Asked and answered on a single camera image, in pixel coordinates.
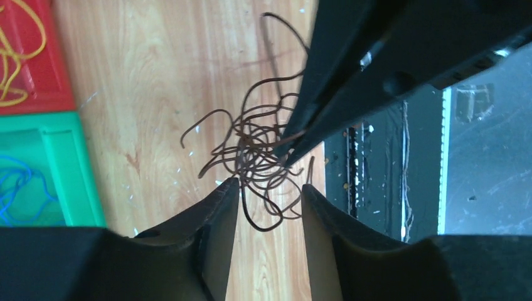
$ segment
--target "wooden tabletop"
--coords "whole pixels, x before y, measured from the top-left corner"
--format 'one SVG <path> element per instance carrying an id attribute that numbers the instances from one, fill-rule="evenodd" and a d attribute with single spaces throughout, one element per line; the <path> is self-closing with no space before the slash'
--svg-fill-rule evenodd
<path id="1" fill-rule="evenodd" d="M 237 116 L 249 86 L 272 76 L 260 14 L 283 16 L 307 41 L 314 16 L 314 2 L 306 0 L 55 0 L 53 6 L 105 217 L 127 236 L 178 214 L 228 176 L 216 167 L 198 179 L 227 130 L 224 116 L 194 129 L 186 149 L 179 138 L 213 109 Z M 269 21 L 269 30 L 280 75 L 297 73 L 303 49 L 280 24 Z M 297 80 L 282 87 L 296 92 L 298 86 Z M 270 85 L 254 92 L 250 105 L 275 99 Z M 322 145 L 312 155 L 314 185 L 324 192 Z M 304 175 L 297 181 L 303 184 Z M 297 196 L 290 183 L 277 192 L 279 204 Z M 249 203 L 258 224 L 275 221 L 258 198 Z M 259 233 L 240 211 L 227 300 L 310 299 L 301 221 Z"/>

